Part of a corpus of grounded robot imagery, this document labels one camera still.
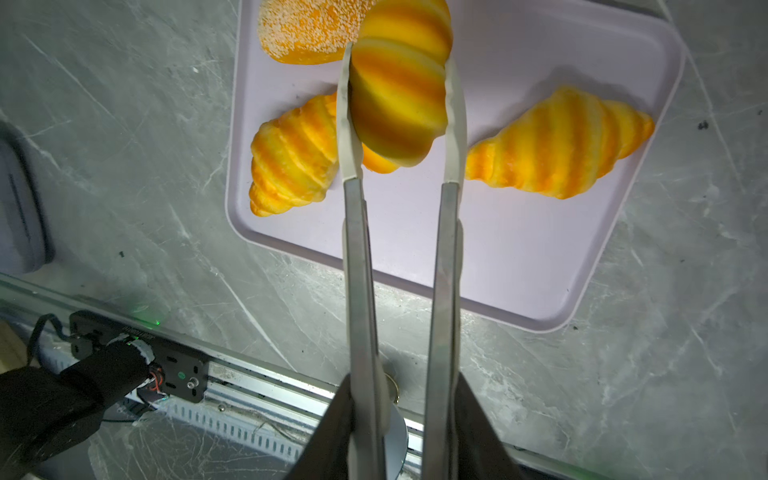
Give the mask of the small round bread roll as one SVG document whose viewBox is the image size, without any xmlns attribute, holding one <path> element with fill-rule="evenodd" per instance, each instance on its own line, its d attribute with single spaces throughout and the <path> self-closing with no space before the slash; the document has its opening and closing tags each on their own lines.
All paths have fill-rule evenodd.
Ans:
<svg viewBox="0 0 768 480">
<path fill-rule="evenodd" d="M 444 1 L 379 1 L 351 50 L 351 121 L 373 153 L 398 167 L 428 155 L 447 127 L 446 63 L 453 46 Z"/>
</svg>

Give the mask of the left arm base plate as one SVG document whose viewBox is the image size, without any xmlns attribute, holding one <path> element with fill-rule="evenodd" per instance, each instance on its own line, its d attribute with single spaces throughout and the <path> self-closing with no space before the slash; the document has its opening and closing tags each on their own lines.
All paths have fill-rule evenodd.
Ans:
<svg viewBox="0 0 768 480">
<path fill-rule="evenodd" d="M 141 340 L 151 349 L 150 389 L 157 393 L 177 396 L 191 403 L 200 403 L 207 389 L 211 357 L 199 350 L 182 345 L 157 333 L 144 331 L 88 310 L 69 316 L 70 331 L 79 336 L 72 346 L 77 359 L 106 346 L 123 335 Z"/>
</svg>

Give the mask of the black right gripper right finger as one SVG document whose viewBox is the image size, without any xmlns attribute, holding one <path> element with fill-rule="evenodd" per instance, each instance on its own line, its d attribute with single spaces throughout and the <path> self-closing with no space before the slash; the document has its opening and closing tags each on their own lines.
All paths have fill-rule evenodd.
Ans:
<svg viewBox="0 0 768 480">
<path fill-rule="evenodd" d="M 458 479 L 522 480 L 518 464 L 505 450 L 464 376 L 454 393 L 458 440 Z"/>
</svg>

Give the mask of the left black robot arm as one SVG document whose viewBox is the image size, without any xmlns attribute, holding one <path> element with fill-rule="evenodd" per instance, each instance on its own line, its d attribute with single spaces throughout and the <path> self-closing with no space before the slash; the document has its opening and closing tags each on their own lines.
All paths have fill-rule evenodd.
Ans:
<svg viewBox="0 0 768 480">
<path fill-rule="evenodd" d="M 20 479 L 96 433 L 105 412 L 150 376 L 151 347 L 115 340 L 55 374 L 25 366 L 1 375 L 1 477 Z"/>
</svg>

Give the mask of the cream and steel tongs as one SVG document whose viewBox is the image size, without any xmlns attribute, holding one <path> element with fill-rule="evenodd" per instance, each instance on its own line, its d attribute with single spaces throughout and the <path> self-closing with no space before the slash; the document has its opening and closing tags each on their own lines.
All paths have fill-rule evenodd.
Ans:
<svg viewBox="0 0 768 480">
<path fill-rule="evenodd" d="M 364 197 L 362 143 L 350 116 L 351 53 L 344 52 L 337 85 L 336 144 L 343 179 L 345 218 L 343 264 L 346 284 L 350 393 L 354 403 L 350 475 L 383 479 L 385 400 L 379 359 L 374 282 L 367 204 Z M 445 171 L 441 185 L 426 385 L 421 476 L 458 478 L 455 392 L 459 377 L 460 279 L 463 227 L 459 219 L 467 157 L 467 118 L 463 89 L 454 60 L 446 63 Z"/>
</svg>

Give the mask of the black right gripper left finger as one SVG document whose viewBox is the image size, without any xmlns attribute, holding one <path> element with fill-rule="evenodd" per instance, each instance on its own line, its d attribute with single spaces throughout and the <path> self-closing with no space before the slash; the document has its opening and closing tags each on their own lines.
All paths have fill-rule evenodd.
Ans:
<svg viewBox="0 0 768 480">
<path fill-rule="evenodd" d="M 354 402 L 347 375 L 286 480 L 347 480 Z"/>
</svg>

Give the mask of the croissant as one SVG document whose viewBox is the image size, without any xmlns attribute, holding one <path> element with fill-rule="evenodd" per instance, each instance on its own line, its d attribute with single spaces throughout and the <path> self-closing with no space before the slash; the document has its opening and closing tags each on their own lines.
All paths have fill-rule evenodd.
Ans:
<svg viewBox="0 0 768 480">
<path fill-rule="evenodd" d="M 263 123 L 251 153 L 249 200 L 255 216 L 323 201 L 339 169 L 336 96 L 315 96 Z"/>
<path fill-rule="evenodd" d="M 654 131 L 649 114 L 564 86 L 471 147 L 465 178 L 565 200 L 588 191 Z"/>
</svg>

